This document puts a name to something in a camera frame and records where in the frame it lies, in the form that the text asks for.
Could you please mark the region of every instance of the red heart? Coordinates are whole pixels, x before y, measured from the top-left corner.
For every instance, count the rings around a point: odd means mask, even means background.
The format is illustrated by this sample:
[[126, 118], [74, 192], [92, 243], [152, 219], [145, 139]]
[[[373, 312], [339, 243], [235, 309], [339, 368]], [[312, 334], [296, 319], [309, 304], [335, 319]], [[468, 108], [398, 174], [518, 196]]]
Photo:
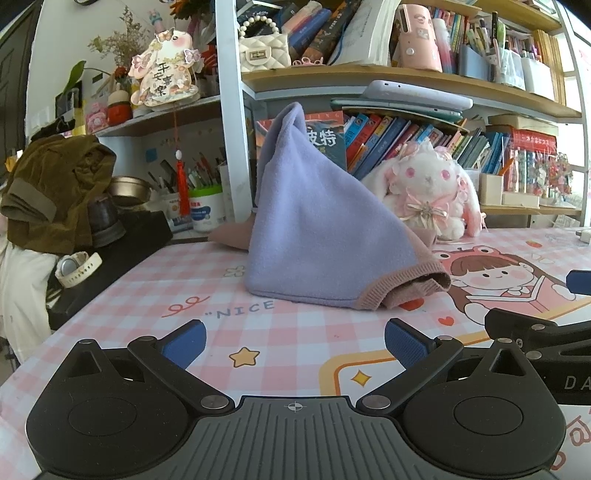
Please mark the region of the red heart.
[[424, 299], [417, 299], [417, 300], [406, 301], [406, 302], [400, 304], [399, 307], [406, 310], [407, 312], [411, 312], [413, 310], [421, 308], [424, 303], [425, 303]]
[[445, 325], [446, 327], [451, 327], [455, 322], [454, 318], [450, 316], [447, 316], [444, 319], [438, 318], [437, 320], [439, 320], [439, 323]]

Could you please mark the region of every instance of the yellow star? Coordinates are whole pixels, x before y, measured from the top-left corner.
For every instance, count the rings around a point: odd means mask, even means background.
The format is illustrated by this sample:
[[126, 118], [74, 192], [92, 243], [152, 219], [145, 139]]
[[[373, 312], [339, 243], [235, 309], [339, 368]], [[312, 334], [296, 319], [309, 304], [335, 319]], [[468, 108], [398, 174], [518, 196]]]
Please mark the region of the yellow star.
[[357, 370], [357, 373], [351, 380], [364, 387], [370, 378], [369, 375], [364, 374], [361, 370]]
[[245, 346], [240, 348], [240, 351], [229, 355], [231, 360], [234, 360], [234, 368], [241, 367], [243, 365], [256, 365], [255, 358], [259, 356], [260, 352], [256, 350], [249, 350]]

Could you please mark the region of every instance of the pink checkered tablecloth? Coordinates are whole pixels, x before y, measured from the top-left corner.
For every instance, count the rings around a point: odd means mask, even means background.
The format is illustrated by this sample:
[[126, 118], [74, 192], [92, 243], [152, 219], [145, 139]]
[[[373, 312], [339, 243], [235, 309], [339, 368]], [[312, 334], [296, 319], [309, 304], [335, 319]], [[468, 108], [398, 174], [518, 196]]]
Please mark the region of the pink checkered tablecloth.
[[[466, 345], [488, 340], [481, 317], [494, 306], [559, 323], [591, 319], [591, 297], [573, 297], [563, 284], [570, 270], [591, 270], [591, 249], [572, 231], [494, 230], [471, 243], [436, 250], [455, 272], [450, 294], [391, 311], [357, 312], [250, 295], [243, 286], [248, 267], [243, 252], [216, 244], [163, 248], [52, 335], [0, 387], [0, 479], [30, 480], [38, 474], [25, 421], [82, 338], [119, 348], [142, 335], [161, 338], [200, 319], [207, 330], [206, 348], [188, 371], [236, 402], [242, 395], [345, 394], [355, 403], [402, 370], [385, 350], [384, 326], [393, 316], [429, 337], [452, 335]], [[476, 278], [473, 272], [483, 269], [506, 271], [503, 286], [494, 283], [494, 275]], [[555, 473], [587, 480], [591, 411], [564, 407], [564, 414], [570, 425]]]

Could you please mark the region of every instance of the white plush bunny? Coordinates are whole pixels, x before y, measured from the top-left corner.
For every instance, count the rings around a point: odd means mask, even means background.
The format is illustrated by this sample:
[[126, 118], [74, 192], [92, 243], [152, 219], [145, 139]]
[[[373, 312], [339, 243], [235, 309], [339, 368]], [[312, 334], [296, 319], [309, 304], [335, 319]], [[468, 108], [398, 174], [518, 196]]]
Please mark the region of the white plush bunny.
[[453, 241], [482, 230], [478, 196], [464, 169], [446, 148], [411, 142], [362, 183], [410, 227], [435, 230]]

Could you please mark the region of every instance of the purple fleece cloth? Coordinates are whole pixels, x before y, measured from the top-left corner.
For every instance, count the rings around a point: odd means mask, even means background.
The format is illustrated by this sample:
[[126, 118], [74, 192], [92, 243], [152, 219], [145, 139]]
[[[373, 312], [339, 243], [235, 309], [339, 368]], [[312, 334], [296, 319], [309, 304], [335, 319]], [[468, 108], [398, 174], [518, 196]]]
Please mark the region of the purple fleece cloth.
[[419, 238], [310, 143], [299, 103], [273, 121], [257, 180], [245, 277], [252, 294], [375, 310], [449, 288]]

